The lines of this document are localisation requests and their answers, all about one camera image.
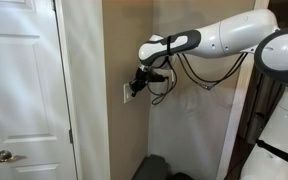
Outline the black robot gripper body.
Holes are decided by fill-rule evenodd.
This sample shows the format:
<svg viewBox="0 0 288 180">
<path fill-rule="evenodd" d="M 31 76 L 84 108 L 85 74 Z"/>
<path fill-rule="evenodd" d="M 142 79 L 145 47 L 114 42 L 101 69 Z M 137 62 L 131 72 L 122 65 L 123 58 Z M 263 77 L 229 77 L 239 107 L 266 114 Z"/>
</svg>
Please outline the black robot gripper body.
<svg viewBox="0 0 288 180">
<path fill-rule="evenodd" d="M 135 75 L 135 87 L 137 89 L 143 89 L 148 82 L 164 82 L 165 77 L 153 70 L 144 71 L 140 68 L 137 69 Z"/>
</svg>

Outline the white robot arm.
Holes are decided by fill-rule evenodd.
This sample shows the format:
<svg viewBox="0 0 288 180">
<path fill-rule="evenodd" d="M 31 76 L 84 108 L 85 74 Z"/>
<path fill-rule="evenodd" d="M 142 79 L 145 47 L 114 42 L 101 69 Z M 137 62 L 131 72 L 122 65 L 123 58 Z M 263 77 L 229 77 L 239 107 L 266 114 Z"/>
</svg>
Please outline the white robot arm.
<svg viewBox="0 0 288 180">
<path fill-rule="evenodd" d="M 175 54 L 221 58 L 252 53 L 257 69 L 280 82 L 285 91 L 256 140 L 241 180 L 288 180 L 288 27 L 278 27 L 268 9 L 244 12 L 215 24 L 162 37 L 153 35 L 138 52 L 140 66 L 130 82 L 133 94 L 165 78 L 155 72 L 170 66 Z"/>
</svg>

